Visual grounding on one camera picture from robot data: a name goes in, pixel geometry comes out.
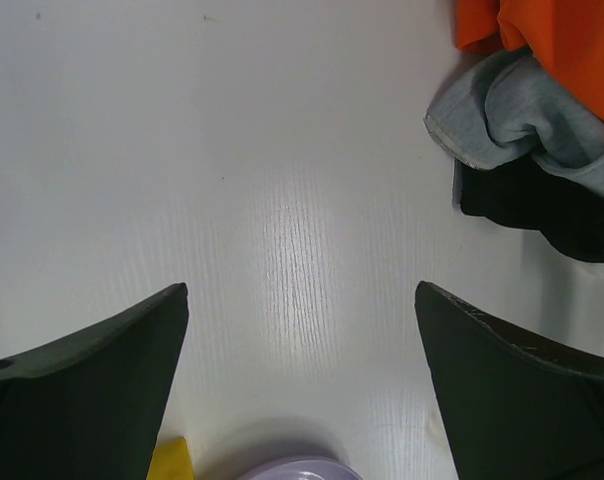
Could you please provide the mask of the black cloth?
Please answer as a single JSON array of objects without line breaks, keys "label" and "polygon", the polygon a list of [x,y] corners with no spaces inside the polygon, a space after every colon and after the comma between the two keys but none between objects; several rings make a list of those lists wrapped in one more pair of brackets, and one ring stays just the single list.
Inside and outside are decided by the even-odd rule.
[{"label": "black cloth", "polygon": [[500,226],[540,232],[561,254],[604,263],[604,199],[585,187],[544,172],[529,158],[495,169],[458,161],[463,214]]}]

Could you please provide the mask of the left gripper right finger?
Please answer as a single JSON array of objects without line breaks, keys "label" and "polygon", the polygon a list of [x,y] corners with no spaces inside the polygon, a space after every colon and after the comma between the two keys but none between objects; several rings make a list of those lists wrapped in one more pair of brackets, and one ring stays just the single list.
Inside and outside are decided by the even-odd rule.
[{"label": "left gripper right finger", "polygon": [[604,358],[422,281],[422,345],[461,479],[604,479]]}]

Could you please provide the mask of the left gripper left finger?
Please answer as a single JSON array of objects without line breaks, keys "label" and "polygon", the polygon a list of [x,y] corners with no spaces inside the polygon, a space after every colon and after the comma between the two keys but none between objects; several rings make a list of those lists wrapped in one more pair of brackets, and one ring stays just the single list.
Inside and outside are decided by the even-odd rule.
[{"label": "left gripper left finger", "polygon": [[0,479],[144,479],[188,326],[173,284],[0,359]]}]

